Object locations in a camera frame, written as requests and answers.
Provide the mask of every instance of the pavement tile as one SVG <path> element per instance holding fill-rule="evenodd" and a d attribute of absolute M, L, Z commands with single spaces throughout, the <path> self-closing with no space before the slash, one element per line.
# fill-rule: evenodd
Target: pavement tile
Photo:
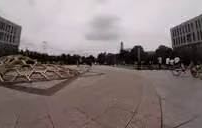
<path fill-rule="evenodd" d="M 164 115 L 164 124 L 170 127 L 175 127 L 181 123 L 187 122 L 195 118 L 195 115 L 183 110 L 181 107 L 166 104 L 166 112 Z"/>
<path fill-rule="evenodd" d="M 66 113 L 52 115 L 51 120 L 55 128 L 82 128 L 91 120 L 75 108 L 68 109 Z"/>
<path fill-rule="evenodd" d="M 19 122 L 26 123 L 47 117 L 47 110 L 41 98 L 26 100 L 19 112 Z"/>
<path fill-rule="evenodd" d="M 131 117 L 131 112 L 111 108 L 95 121 L 108 128 L 125 128 Z"/>
<path fill-rule="evenodd" d="M 53 128 L 48 117 L 30 122 L 18 122 L 16 128 Z"/>
<path fill-rule="evenodd" d="M 9 102 L 0 106 L 0 128 L 14 126 L 21 109 L 21 102 Z"/>
<path fill-rule="evenodd" d="M 92 121 L 92 122 L 86 124 L 83 128 L 104 128 L 104 127 L 102 127 L 100 124 Z"/>

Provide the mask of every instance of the cloud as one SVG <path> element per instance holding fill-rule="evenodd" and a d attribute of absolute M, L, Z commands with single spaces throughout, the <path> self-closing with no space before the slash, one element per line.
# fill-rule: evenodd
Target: cloud
<path fill-rule="evenodd" d="M 104 4 L 107 2 L 107 0 L 95 0 L 95 2 L 98 4 Z"/>
<path fill-rule="evenodd" d="M 87 40 L 109 41 L 117 40 L 120 18 L 113 15 L 96 16 L 89 24 L 90 32 L 86 33 Z"/>

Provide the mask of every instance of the bicycle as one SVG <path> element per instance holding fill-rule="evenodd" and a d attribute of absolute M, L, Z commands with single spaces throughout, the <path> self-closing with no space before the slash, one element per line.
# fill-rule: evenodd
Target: bicycle
<path fill-rule="evenodd" d="M 185 66 L 183 65 L 183 63 L 176 65 L 172 70 L 171 70 L 172 74 L 174 76 L 179 76 L 182 72 L 184 74 L 186 74 L 186 69 Z"/>

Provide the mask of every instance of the paved ground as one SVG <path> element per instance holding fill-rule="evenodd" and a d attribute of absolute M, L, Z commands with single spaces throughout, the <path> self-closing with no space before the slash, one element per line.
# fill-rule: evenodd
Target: paved ground
<path fill-rule="evenodd" d="M 160 128 L 160 100 L 145 79 L 135 70 L 97 66 L 48 89 L 53 93 L 0 86 L 0 128 Z"/>
<path fill-rule="evenodd" d="M 152 81 L 161 97 L 164 128 L 202 128 L 202 80 L 189 73 L 179 77 L 169 71 L 140 71 Z"/>

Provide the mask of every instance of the tree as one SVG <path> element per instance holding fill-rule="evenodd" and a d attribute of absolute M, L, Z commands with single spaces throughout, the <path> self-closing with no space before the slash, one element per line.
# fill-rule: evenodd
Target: tree
<path fill-rule="evenodd" d="M 155 54 L 156 54 L 156 59 L 158 57 L 162 57 L 163 60 L 165 60 L 167 57 L 173 57 L 173 50 L 172 48 L 169 48 L 167 46 L 164 45 L 160 45 L 156 50 L 155 50 Z"/>

